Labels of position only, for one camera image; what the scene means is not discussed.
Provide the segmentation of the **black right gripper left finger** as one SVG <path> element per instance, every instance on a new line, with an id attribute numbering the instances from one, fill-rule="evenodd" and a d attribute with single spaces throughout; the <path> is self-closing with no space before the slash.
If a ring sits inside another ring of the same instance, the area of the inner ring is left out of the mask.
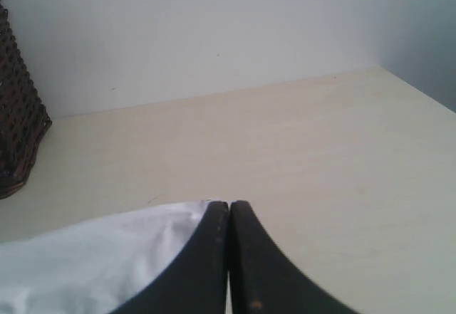
<path id="1" fill-rule="evenodd" d="M 229 209 L 210 202 L 189 241 L 171 264 L 115 313 L 224 313 Z"/>

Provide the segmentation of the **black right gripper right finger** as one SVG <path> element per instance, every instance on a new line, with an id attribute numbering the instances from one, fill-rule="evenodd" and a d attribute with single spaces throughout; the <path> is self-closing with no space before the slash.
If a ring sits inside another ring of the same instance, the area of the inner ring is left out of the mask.
<path id="1" fill-rule="evenodd" d="M 282 253 L 246 201 L 230 206 L 229 284 L 233 313 L 355 312 Z"/>

